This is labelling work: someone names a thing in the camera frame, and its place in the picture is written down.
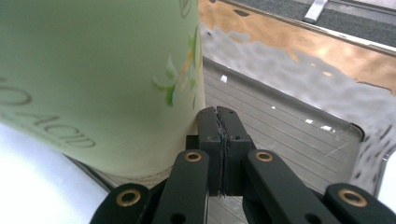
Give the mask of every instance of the white surface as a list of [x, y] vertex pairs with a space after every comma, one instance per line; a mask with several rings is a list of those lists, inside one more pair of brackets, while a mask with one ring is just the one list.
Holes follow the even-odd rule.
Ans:
[[372, 4], [380, 7], [389, 7], [396, 9], [396, 1], [395, 0], [355, 0], [357, 2], [363, 2], [367, 4]]
[[0, 124], [0, 223], [89, 223], [107, 196], [61, 153]]
[[394, 177], [396, 173], [395, 156], [396, 155], [391, 156], [388, 160], [378, 199], [396, 213], [396, 178]]

